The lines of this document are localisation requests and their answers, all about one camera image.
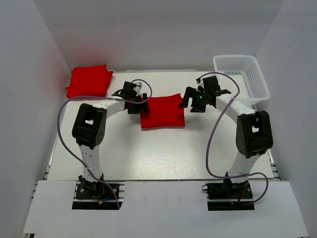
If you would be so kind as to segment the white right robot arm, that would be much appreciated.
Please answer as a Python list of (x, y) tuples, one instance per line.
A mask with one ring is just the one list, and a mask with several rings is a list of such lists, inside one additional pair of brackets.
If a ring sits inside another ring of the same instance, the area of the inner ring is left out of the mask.
[(179, 108), (191, 107), (193, 113), (203, 113), (207, 105), (221, 111), (220, 116), (229, 116), (236, 123), (237, 156), (232, 167), (222, 177), (224, 193), (231, 198), (242, 191), (255, 162), (273, 146), (271, 123), (268, 112), (256, 111), (237, 101), (221, 89), (216, 76), (206, 73), (196, 80), (198, 87), (188, 86)]

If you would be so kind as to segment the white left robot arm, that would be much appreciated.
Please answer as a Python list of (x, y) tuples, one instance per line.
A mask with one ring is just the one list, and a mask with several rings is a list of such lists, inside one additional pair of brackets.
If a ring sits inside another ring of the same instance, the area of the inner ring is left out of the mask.
[(104, 174), (100, 166), (100, 144), (105, 137), (106, 120), (118, 112), (128, 114), (148, 113), (146, 93), (141, 93), (142, 83), (133, 80), (124, 82), (123, 88), (112, 94), (110, 99), (95, 104), (83, 103), (79, 107), (72, 136), (75, 138), (84, 163), (80, 183), (94, 198), (104, 194)]

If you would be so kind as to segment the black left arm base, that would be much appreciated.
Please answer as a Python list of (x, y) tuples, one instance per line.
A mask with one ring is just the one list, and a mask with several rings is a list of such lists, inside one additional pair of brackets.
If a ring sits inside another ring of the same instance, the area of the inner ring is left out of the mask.
[(102, 184), (99, 192), (86, 188), (79, 181), (76, 184), (72, 210), (119, 210), (115, 197), (108, 186)]

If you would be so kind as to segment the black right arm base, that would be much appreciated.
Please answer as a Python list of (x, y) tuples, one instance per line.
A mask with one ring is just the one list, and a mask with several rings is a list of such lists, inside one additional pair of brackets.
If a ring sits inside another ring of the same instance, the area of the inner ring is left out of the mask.
[(207, 195), (208, 211), (252, 211), (255, 209), (251, 186), (248, 182), (239, 188), (224, 183), (206, 183), (201, 187)]

